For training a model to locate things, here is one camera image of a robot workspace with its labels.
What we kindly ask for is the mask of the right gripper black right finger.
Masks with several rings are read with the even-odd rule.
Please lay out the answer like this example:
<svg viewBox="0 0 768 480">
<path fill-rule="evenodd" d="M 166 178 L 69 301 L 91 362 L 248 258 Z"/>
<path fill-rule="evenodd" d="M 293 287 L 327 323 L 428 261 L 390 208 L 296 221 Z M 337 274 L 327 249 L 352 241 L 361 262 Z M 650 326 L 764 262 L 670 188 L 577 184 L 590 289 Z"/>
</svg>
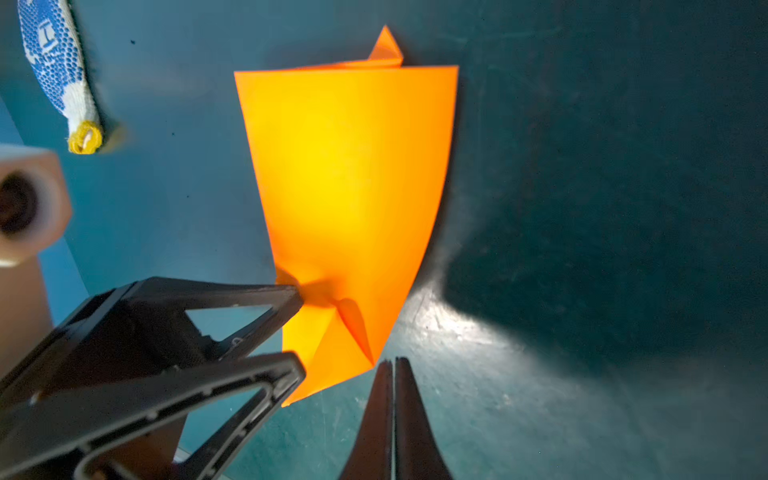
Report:
<svg viewBox="0 0 768 480">
<path fill-rule="evenodd" d="M 447 479 L 451 475 L 437 446 L 410 364 L 395 361 L 395 478 Z"/>
</svg>

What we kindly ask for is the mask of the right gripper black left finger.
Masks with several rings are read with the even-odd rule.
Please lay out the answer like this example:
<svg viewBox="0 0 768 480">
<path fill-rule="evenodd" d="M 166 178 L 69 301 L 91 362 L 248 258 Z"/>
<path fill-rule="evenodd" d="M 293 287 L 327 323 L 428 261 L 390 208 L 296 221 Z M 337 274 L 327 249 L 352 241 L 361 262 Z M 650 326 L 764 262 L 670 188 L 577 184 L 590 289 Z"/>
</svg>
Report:
<svg viewBox="0 0 768 480">
<path fill-rule="evenodd" d="M 355 444 L 341 480 L 389 480 L 392 475 L 393 366 L 382 362 L 375 374 Z"/>
</svg>

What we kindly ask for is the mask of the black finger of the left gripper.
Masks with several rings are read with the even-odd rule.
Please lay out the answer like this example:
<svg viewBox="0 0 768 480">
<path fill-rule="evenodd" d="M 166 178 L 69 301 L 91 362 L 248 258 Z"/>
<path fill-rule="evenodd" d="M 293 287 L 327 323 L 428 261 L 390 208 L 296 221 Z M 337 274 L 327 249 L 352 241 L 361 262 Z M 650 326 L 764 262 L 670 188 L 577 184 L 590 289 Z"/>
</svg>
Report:
<svg viewBox="0 0 768 480">
<path fill-rule="evenodd" d="M 66 390 L 1 413 L 4 479 L 218 479 L 305 379 L 293 352 Z M 175 462 L 186 417 L 252 397 L 201 448 Z"/>
<path fill-rule="evenodd" d="M 303 305 L 290 285 L 232 285 L 151 277 L 92 296 L 1 381 L 11 408 L 57 391 L 158 375 L 247 357 Z M 264 306 L 220 341 L 192 322 L 193 310 Z"/>
</svg>

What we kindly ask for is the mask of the orange square paper sheet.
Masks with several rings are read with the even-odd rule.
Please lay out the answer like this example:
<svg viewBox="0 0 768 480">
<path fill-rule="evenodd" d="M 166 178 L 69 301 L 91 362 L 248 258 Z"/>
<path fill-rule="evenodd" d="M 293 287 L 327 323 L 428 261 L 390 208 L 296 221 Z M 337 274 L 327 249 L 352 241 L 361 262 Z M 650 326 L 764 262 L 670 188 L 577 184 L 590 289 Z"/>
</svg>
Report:
<svg viewBox="0 0 768 480">
<path fill-rule="evenodd" d="M 435 225 L 458 76 L 406 65 L 388 28 L 364 60 L 235 74 L 276 279 L 303 301 L 290 403 L 378 363 Z"/>
</svg>

